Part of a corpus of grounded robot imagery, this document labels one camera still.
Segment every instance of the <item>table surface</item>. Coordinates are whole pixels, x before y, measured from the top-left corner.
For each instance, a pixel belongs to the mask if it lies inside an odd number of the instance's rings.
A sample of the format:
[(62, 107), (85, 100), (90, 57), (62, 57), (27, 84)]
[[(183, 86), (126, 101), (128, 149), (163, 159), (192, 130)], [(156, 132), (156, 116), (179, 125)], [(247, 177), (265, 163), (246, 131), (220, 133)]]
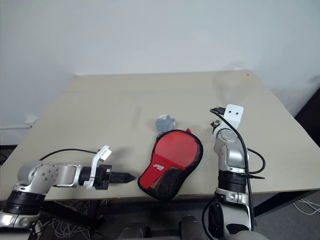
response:
[[(244, 107), (238, 130), (246, 146), (266, 159), (259, 174), (265, 179), (251, 180), (254, 193), (320, 188), (318, 146), (256, 75), (240, 70), (75, 76), (0, 168), (0, 198), (9, 196), (22, 164), (64, 148), (96, 151), (109, 145), (112, 154), (105, 164), (138, 177), (149, 164), (155, 119), (162, 114), (173, 115), (177, 129), (191, 129), (203, 144), (202, 160), (178, 196), (211, 195), (218, 183), (218, 156), (210, 126), (217, 117), (209, 109), (227, 104)], [(90, 166), (92, 155), (69, 151), (47, 160)], [(260, 166), (250, 154), (249, 169)], [(108, 190), (52, 187), (46, 199), (145, 196), (135, 180)]]

